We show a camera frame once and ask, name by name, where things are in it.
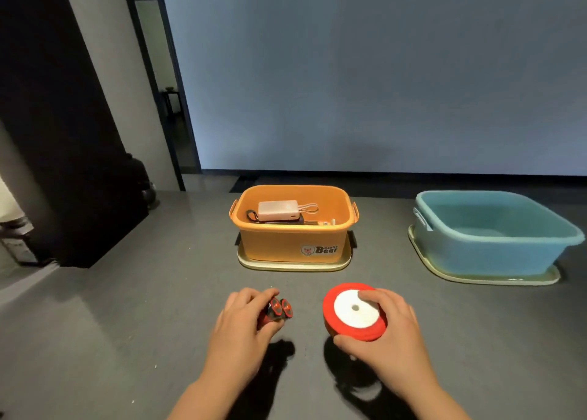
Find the right hand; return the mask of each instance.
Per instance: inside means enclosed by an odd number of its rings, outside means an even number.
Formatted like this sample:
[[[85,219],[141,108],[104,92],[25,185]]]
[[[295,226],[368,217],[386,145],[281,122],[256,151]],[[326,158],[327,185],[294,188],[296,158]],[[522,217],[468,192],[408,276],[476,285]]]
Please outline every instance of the right hand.
[[[371,342],[336,335],[334,344],[368,364],[385,386],[406,401],[436,387],[436,375],[412,306],[383,288],[359,291],[359,298],[381,306],[387,317],[385,333]]]

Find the black door frame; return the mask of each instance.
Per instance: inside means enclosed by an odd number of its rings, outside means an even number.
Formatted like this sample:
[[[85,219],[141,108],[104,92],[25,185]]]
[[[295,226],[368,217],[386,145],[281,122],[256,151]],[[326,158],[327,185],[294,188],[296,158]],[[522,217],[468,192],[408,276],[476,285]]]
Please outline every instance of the black door frame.
[[[190,118],[190,110],[187,105],[186,93],[184,91],[183,80],[181,78],[181,71],[179,67],[179,62],[177,60],[177,55],[175,53],[175,45],[173,43],[172,31],[169,25],[169,18],[167,16],[167,8],[165,7],[165,0],[156,0],[159,4],[159,11],[161,13],[161,19],[163,20],[163,27],[165,30],[165,37],[167,38],[167,46],[169,48],[169,53],[172,58],[173,64],[173,71],[175,73],[175,79],[177,81],[177,89],[179,91],[179,99],[181,102],[181,107],[184,112],[184,116],[186,119],[186,126],[188,130],[188,135],[190,137],[190,142],[192,144],[195,156],[195,167],[180,167],[177,154],[175,152],[175,146],[172,142],[172,136],[169,133],[167,125],[165,124],[167,120],[167,113],[165,111],[165,105],[163,103],[163,98],[159,92],[157,87],[157,80],[155,78],[155,72],[153,70],[153,65],[151,64],[151,59],[149,57],[149,51],[147,50],[147,44],[143,34],[143,28],[141,27],[140,19],[138,17],[137,8],[135,5],[135,1],[141,0],[126,0],[128,5],[128,11],[130,12],[130,17],[133,21],[133,27],[135,28],[135,33],[137,35],[138,45],[141,50],[141,55],[143,57],[143,62],[145,65],[145,69],[147,70],[147,76],[149,77],[149,83],[151,86],[151,91],[153,92],[153,98],[157,103],[157,110],[159,112],[159,118],[161,120],[161,126],[163,127],[163,133],[165,134],[165,141],[167,142],[167,147],[169,149],[170,155],[172,157],[173,168],[175,170],[175,175],[177,176],[178,184],[180,185],[180,190],[185,191],[185,186],[183,183],[183,178],[181,177],[181,173],[184,174],[201,174],[202,168],[200,165],[200,157],[198,155],[198,148],[195,142],[194,137],[194,130],[191,124]]]

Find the doorway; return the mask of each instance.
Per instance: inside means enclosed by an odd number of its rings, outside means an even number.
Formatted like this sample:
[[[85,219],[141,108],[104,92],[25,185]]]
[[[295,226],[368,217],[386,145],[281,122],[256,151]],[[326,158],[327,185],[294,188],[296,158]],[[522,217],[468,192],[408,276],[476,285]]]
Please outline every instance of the doorway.
[[[137,11],[133,20],[137,21],[135,23],[137,34],[137,27],[143,34],[146,47],[146,51],[143,51],[143,60],[147,73],[151,78],[154,77],[156,90],[153,94],[158,101],[161,124],[172,160],[177,162],[181,174],[200,174],[200,159],[165,0],[133,0],[133,2]]]

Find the concrete floor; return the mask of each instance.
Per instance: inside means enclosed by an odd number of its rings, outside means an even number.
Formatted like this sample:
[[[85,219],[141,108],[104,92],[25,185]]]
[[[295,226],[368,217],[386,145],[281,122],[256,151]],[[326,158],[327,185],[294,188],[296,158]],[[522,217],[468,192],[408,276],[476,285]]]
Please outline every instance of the concrete floor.
[[[563,254],[565,279],[553,286],[449,283],[424,268],[407,239],[412,200],[359,198],[349,267],[260,272],[236,259],[238,230],[227,215],[234,197],[160,193],[161,206],[94,267],[59,269],[0,307],[5,418],[165,418],[202,369],[224,299],[247,285],[279,287],[295,315],[262,368],[266,386],[239,399],[240,418],[411,419],[385,390],[362,401],[357,391],[376,379],[327,340],[321,299],[353,281],[413,304],[441,383],[472,418],[583,417],[585,245]],[[585,206],[552,208],[587,231]]]

